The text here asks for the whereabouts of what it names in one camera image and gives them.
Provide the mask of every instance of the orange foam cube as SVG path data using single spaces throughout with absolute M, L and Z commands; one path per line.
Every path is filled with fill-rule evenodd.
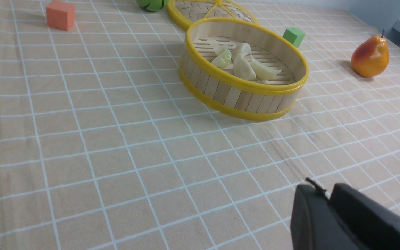
M 46 7 L 47 26 L 69 31 L 75 23 L 75 5 L 53 0 Z

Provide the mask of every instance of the green foam cube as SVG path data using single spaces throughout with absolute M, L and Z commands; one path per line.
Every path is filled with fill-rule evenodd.
M 285 38 L 287 41 L 289 41 L 296 48 L 299 47 L 299 45 L 302 42 L 304 37 L 305 37 L 305 33 L 303 33 L 303 31 L 299 30 L 296 27 L 287 28 L 283 35 L 283 38 Z

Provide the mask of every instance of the white grid line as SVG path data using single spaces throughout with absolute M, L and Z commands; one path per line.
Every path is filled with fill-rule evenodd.
M 10 5 L 13 8 L 13 0 L 10 0 Z M 15 24 L 15 29 L 18 31 L 18 24 L 16 22 L 16 13 L 15 10 L 12 10 L 12 14 L 13 14 L 13 20 L 14 20 L 14 24 Z M 23 53 L 22 53 L 22 48 L 19 47 L 19 56 L 21 58 L 22 61 L 22 66 L 23 66 L 23 73 L 24 76 L 27 76 L 27 71 L 26 71 L 26 65 L 23 61 Z M 27 93 L 30 94 L 30 88 L 29 88 L 29 82 L 27 80 L 27 77 L 24 78 L 25 83 L 26 83 L 26 87 L 27 87 Z M 32 104 L 32 97 L 29 95 L 29 105 L 30 105 L 30 112 L 33 113 L 33 104 Z M 38 144 L 38 152 L 39 152 L 39 156 L 40 156 L 40 162 L 41 162 L 41 169 L 43 171 L 43 177 L 44 177 L 44 185 L 46 186 L 46 194 L 47 194 L 47 200 L 49 203 L 49 210 L 50 210 L 50 217 L 52 220 L 52 225 L 53 225 L 53 231 L 55 234 L 55 240 L 57 242 L 57 248 L 58 250 L 61 250 L 61 244 L 60 244 L 60 236 L 58 234 L 58 229 L 57 229 L 57 223 L 55 222 L 55 213 L 54 213 L 54 209 L 53 209 L 53 204 L 52 204 L 52 199 L 50 196 L 50 190 L 49 190 L 49 181 L 47 179 L 47 174 L 46 174 L 46 168 L 44 166 L 44 158 L 43 158 L 43 149 L 41 148 L 41 142 L 40 142 L 40 138 L 38 137 L 38 127 L 36 126 L 36 118 L 35 115 L 32 115 L 32 121 L 33 121 L 33 126 L 35 129 L 35 135 L 36 135 L 36 143 Z

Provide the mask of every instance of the bamboo steamer lid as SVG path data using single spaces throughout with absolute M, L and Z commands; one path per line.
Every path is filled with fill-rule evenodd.
M 198 20 L 211 17 L 233 18 L 259 25 L 248 10 L 230 0 L 169 0 L 168 15 L 183 30 Z

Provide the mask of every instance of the table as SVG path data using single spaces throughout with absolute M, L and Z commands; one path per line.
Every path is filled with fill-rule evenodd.
M 400 49 L 349 67 L 378 31 L 346 11 L 239 1 L 297 26 L 310 78 L 289 113 L 248 122 L 183 87 L 184 32 L 132 0 L 0 0 L 0 249 L 291 249 L 294 187 L 349 183 L 400 215 Z

